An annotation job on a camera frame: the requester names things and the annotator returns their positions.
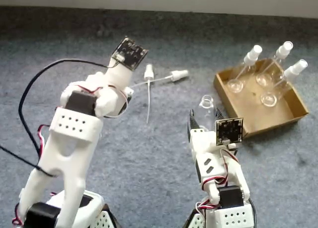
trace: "gray carpet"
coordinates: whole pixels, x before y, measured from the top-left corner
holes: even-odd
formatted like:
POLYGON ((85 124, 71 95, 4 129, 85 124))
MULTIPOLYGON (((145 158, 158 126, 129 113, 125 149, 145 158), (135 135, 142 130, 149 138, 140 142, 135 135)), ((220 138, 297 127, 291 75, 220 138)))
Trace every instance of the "gray carpet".
MULTIPOLYGON (((217 97, 211 88, 215 72, 235 64, 254 44, 263 46, 264 57, 291 40, 295 47, 288 62, 299 58, 309 62, 296 88, 310 114, 297 124, 244 141, 238 158, 259 228, 317 227, 317 32, 315 19, 0 7, 0 144, 36 162, 17 113, 27 83, 60 58, 108 63, 128 35, 150 50, 132 84, 143 80, 147 63, 154 65, 157 78, 175 69, 187 69, 191 77, 152 87, 149 125, 146 86, 136 89, 125 115, 104 121, 86 187, 105 198, 125 228, 182 227, 204 195, 187 147, 189 109, 206 92, 217 97)), ((72 63, 43 74, 24 106, 34 134, 39 124, 50 123, 68 83, 98 70, 72 63)), ((0 152, 0 227, 10 227, 31 169, 0 152)), ((44 199, 62 187, 57 179, 44 199)))

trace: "clear plastic bottle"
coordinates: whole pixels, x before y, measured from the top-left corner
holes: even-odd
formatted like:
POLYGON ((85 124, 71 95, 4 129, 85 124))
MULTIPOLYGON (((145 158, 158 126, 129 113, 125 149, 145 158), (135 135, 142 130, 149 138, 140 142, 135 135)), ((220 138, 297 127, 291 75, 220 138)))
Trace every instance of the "clear plastic bottle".
POLYGON ((308 66, 304 59, 300 59, 294 65, 288 67, 282 73, 273 74, 272 84, 269 85, 265 93, 260 96, 263 105, 273 107, 283 95, 292 88, 292 84, 299 73, 308 66))
POLYGON ((267 87, 271 84, 274 76, 273 74, 277 73, 273 70, 276 68, 283 68, 283 63, 292 49, 293 43, 286 41, 277 49, 272 57, 265 59, 264 63, 260 67, 260 70, 258 71, 258 74, 255 77, 259 85, 262 87, 267 87))
POLYGON ((262 47, 255 45, 244 57, 243 62, 239 63, 232 69, 232 73, 228 81, 228 87, 231 92, 239 93, 243 90, 249 78, 255 73, 255 62, 261 52, 262 47))
POLYGON ((211 95, 204 95, 194 110, 194 118, 205 131, 215 130, 215 121, 223 119, 211 95))

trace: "glass bottle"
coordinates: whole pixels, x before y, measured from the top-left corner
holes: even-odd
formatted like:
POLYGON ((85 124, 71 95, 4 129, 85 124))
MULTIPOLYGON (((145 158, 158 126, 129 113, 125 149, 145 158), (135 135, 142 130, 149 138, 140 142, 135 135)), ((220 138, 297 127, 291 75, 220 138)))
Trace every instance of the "glass bottle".
POLYGON ((261 52, 262 47, 255 45, 244 57, 243 62, 232 69, 228 81, 228 88, 231 92, 239 93, 243 90, 249 78, 255 73, 255 62, 261 52))
POLYGON ((290 41, 284 42, 277 51, 268 59, 265 59, 255 79, 262 87, 267 87, 273 81, 273 70, 283 68, 283 63, 290 51, 293 49, 293 43, 290 41))
POLYGON ((288 67, 282 73, 277 72, 272 75, 272 84, 267 86, 266 92, 260 96, 263 105, 273 107, 284 94, 292 89, 292 83, 299 73, 308 66, 304 59, 300 59, 294 65, 288 67))

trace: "white wire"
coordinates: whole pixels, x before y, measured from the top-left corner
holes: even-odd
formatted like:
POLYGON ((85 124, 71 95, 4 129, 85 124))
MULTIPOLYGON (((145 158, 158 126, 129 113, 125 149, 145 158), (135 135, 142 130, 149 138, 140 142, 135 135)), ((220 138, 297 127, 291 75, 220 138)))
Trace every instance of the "white wire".
POLYGON ((201 210, 198 208, 198 204, 201 204, 201 202, 195 203, 195 209, 196 209, 196 211, 197 211, 199 214, 201 214, 201 216, 204 218, 203 213, 202 213, 201 210))
MULTIPOLYGON (((163 78, 158 78, 156 80, 151 80, 150 82, 156 82, 156 81, 160 81, 160 80, 166 80, 166 79, 170 79, 172 76, 166 76, 166 77, 163 77, 163 78)), ((146 84, 148 83, 148 81, 143 81, 141 83, 138 83, 138 84, 135 84, 135 85, 132 85, 130 86, 130 88, 133 88, 133 87, 136 87, 136 86, 140 86, 140 85, 143 85, 143 84, 146 84)))
POLYGON ((149 115, 150 115, 150 80, 148 82, 148 112, 147 112, 147 124, 149 123, 149 115))

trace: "circuit board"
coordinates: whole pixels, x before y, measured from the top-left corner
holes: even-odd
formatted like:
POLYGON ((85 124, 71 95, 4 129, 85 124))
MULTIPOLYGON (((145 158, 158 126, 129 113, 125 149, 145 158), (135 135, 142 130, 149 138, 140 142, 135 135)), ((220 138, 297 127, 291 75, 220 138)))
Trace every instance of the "circuit board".
POLYGON ((216 121, 217 146, 240 143, 243 138, 243 118, 216 121))
POLYGON ((130 38, 125 38, 113 52, 112 58, 134 71, 147 52, 148 50, 136 45, 130 38))

